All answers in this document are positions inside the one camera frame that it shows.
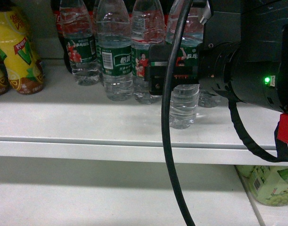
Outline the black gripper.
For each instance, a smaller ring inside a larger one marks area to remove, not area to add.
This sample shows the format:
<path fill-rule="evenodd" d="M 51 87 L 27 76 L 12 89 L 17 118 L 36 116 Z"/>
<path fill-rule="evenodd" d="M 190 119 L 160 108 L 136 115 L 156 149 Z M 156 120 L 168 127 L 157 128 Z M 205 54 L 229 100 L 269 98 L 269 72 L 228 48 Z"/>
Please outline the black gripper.
<path fill-rule="evenodd" d="M 235 95 L 231 86 L 231 71 L 239 47 L 239 42 L 226 42 L 209 50 L 200 49 L 198 67 L 186 65 L 185 60 L 178 58 L 173 69 L 171 89 L 178 85 L 199 83 L 203 90 L 212 95 Z M 149 47 L 149 60 L 148 66 L 144 69 L 144 81 L 148 82 L 148 91 L 152 95 L 163 94 L 171 50 L 168 44 L 153 44 Z"/>

